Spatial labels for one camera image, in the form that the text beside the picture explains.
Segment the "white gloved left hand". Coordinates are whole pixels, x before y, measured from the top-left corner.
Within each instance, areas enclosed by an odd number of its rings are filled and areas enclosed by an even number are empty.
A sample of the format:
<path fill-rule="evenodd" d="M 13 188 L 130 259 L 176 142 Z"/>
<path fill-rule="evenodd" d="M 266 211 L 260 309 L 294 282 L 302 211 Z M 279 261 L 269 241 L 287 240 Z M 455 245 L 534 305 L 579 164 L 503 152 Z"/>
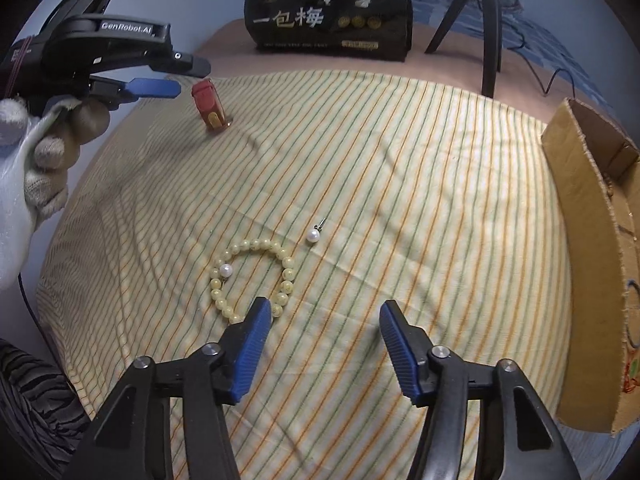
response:
<path fill-rule="evenodd" d="M 35 230 L 65 207 L 67 176 L 83 145 L 110 124 L 93 99 L 55 102 L 41 117 L 16 99 L 1 101 L 1 288 L 20 274 Z"/>

